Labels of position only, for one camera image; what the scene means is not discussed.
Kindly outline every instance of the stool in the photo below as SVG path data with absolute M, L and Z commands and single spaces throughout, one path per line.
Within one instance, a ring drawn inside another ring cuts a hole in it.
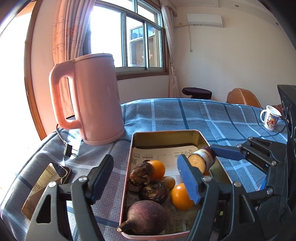
M 195 87 L 187 87 L 183 88 L 182 93 L 184 95 L 191 95 L 191 99 L 211 99 L 212 92 L 209 90 L 195 88 Z

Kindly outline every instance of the kettle lid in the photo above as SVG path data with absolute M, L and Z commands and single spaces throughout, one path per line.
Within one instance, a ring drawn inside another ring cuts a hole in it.
M 86 54 L 86 55 L 82 55 L 78 58 L 75 58 L 73 61 L 77 62 L 83 59 L 89 59 L 89 58 L 98 58 L 98 57 L 111 57 L 113 58 L 113 55 L 110 53 L 91 53 L 91 54 Z

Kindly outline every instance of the ceiling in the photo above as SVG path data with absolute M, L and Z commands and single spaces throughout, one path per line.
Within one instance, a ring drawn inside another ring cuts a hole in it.
M 227 7 L 259 17 L 283 30 L 276 18 L 258 0 L 170 0 L 175 7 Z

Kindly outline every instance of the kettle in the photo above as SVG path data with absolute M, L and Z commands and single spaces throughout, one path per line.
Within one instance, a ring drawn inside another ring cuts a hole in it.
M 59 82 L 68 77 L 75 120 L 67 120 Z M 57 123 L 79 129 L 85 143 L 104 145 L 120 138 L 125 129 L 113 56 L 87 54 L 56 64 L 49 74 L 50 94 Z

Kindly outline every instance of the window sill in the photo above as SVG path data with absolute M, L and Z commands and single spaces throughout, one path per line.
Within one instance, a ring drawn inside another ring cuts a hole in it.
M 117 80 L 125 80 L 146 76 L 168 75 L 168 72 L 164 71 L 143 71 L 143 72 L 125 72 L 117 73 Z

